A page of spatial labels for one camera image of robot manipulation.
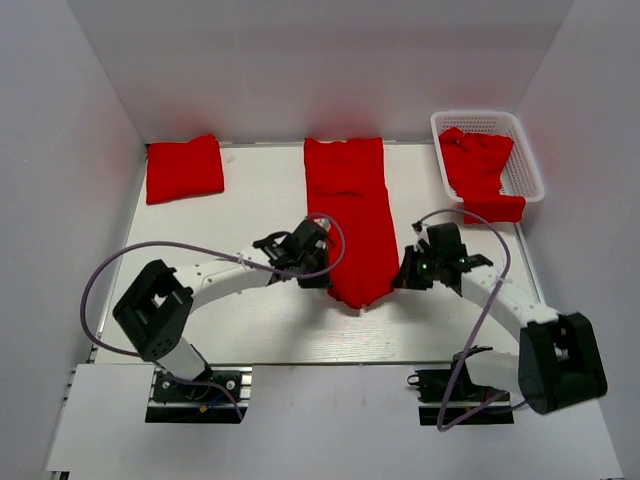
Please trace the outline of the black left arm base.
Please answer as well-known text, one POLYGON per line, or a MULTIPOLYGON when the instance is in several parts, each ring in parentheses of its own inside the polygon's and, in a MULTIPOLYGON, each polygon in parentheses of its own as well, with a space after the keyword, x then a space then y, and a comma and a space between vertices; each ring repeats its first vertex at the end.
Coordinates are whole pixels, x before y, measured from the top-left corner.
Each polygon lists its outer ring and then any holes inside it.
POLYGON ((149 424, 240 424, 249 406, 252 370, 214 367, 202 385, 176 382, 156 368, 146 408, 149 424))

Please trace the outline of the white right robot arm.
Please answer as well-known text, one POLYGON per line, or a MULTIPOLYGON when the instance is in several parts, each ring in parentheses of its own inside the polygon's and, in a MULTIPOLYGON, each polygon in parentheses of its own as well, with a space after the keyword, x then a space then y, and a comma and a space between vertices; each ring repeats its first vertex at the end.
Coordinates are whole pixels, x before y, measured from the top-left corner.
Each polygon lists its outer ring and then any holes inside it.
POLYGON ((540 415, 605 396, 608 382, 590 320, 563 314, 534 300, 481 254, 471 255, 454 223, 413 225, 418 235, 406 247, 396 289, 426 291, 441 284, 481 307, 517 341, 515 354, 469 339, 450 363, 443 400, 466 399, 480 392, 520 396, 540 415))

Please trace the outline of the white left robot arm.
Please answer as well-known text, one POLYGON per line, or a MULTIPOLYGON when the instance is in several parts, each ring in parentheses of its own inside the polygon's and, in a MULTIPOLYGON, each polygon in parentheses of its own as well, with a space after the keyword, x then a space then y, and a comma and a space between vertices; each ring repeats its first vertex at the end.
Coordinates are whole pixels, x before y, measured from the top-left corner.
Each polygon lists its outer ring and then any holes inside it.
POLYGON ((212 377, 183 336, 190 314, 232 294, 292 279, 302 288, 327 287, 330 233, 328 218, 306 218, 294 231, 257 240, 230 260, 179 268, 154 260, 118 300, 113 317, 143 361, 177 377, 188 398, 202 398, 212 377))

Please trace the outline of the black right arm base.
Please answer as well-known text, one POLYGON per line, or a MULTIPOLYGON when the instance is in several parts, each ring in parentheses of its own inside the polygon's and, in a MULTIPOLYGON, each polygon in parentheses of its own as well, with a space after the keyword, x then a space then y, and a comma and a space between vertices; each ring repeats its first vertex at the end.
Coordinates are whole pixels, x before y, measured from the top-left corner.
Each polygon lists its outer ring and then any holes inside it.
MULTIPOLYGON (((418 394, 421 426, 436 426, 450 374, 449 368, 418 369, 407 377, 408 386, 418 394)), ((450 395, 443 422, 451 423, 498 393, 491 387, 472 385, 462 374, 450 395)), ((512 425, 514 414, 510 401, 510 395, 504 394, 481 412, 465 419, 462 425, 512 425)))

